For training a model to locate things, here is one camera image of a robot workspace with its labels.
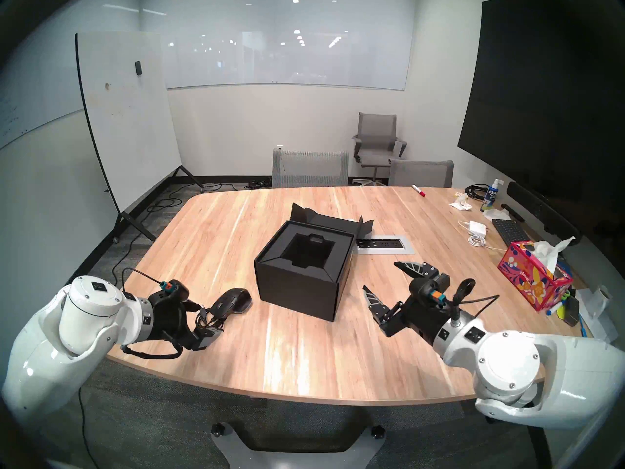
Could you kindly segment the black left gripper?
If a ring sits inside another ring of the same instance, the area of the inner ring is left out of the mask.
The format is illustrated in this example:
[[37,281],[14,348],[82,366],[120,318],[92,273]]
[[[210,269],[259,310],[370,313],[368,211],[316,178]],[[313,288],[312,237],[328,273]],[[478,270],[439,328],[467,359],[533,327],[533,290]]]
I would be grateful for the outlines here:
[[206,320],[209,312],[204,306],[188,301],[189,294],[152,294],[148,302],[153,309],[153,326],[149,341],[164,340],[194,352],[202,351],[214,343],[224,332],[220,327],[196,326],[191,331],[187,313],[198,313]]

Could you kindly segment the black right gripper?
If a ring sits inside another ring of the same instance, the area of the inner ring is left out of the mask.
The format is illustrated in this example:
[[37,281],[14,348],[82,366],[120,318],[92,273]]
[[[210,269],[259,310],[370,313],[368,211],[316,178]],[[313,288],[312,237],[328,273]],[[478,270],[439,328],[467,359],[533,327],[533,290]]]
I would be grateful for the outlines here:
[[366,285],[362,287],[371,316],[387,337],[410,328],[434,346],[436,341],[451,341],[452,335],[469,325],[470,315],[459,307],[470,294],[469,278],[449,299],[431,279],[439,276],[439,270],[429,263],[396,261],[394,266],[413,279],[405,302],[399,301],[389,309]]

